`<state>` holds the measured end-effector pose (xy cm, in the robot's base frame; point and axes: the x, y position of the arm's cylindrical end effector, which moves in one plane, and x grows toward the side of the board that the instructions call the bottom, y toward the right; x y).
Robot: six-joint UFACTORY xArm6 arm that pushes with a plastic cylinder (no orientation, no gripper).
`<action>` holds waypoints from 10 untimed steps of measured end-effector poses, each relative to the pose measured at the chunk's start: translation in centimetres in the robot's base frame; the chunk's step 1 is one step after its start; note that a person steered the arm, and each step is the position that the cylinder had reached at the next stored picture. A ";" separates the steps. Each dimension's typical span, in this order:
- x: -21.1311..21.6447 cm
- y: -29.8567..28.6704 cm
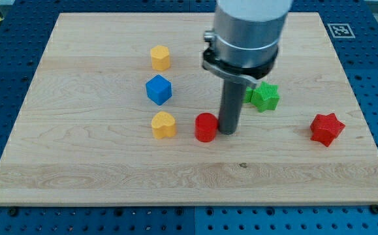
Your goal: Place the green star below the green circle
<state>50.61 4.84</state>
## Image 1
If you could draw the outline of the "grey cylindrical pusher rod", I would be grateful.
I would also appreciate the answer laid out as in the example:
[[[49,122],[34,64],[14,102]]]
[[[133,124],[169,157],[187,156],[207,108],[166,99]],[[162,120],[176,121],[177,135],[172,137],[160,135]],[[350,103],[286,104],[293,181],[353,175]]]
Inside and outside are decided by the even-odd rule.
[[[235,133],[245,92],[245,85],[224,81],[218,117],[220,133],[226,135]]]

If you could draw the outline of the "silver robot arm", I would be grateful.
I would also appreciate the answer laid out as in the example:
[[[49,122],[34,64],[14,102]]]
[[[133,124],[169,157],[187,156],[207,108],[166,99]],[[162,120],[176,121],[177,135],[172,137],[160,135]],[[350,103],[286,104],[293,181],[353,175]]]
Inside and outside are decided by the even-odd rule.
[[[273,68],[292,0],[217,0],[203,69],[223,79],[219,132],[235,133],[248,88]]]

